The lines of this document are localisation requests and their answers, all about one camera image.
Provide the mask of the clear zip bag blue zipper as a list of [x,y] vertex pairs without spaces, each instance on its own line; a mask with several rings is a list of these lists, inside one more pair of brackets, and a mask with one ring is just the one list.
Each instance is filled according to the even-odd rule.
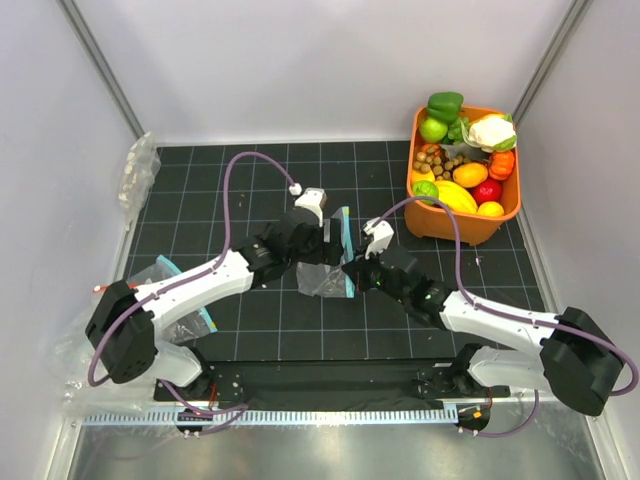
[[311,297],[351,299],[355,297],[355,284],[341,269],[344,264],[354,259],[350,209],[347,206],[340,207],[331,216],[331,220],[339,220],[341,226],[340,242],[343,253],[339,264],[328,266],[298,263],[298,291]]

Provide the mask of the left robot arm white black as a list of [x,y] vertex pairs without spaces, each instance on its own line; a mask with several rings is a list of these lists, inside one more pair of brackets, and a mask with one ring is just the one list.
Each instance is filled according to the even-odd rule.
[[150,374],[190,400],[208,395],[212,379],[202,356],[163,339],[183,317],[214,302],[281,278],[298,263],[339,265],[343,221],[324,221],[295,207],[225,254],[181,274],[138,287],[124,280],[106,287],[85,335],[94,348],[88,383],[125,384]]

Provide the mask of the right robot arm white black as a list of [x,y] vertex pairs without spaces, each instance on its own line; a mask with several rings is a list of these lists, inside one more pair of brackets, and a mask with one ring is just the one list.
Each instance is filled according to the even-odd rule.
[[463,396],[483,387],[513,386],[552,393],[565,406],[598,416],[627,361],[586,312],[527,311],[471,295],[428,277],[399,245],[359,252],[343,272],[362,291],[376,289],[419,324],[466,333],[506,347],[470,347],[450,372]]

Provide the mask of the green lime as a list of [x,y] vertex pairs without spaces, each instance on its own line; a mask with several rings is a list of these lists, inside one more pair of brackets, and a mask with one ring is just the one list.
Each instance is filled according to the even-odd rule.
[[434,205],[434,200],[439,198],[439,189],[433,181],[421,180],[412,185],[412,193],[415,197],[421,197],[421,202],[428,206]]

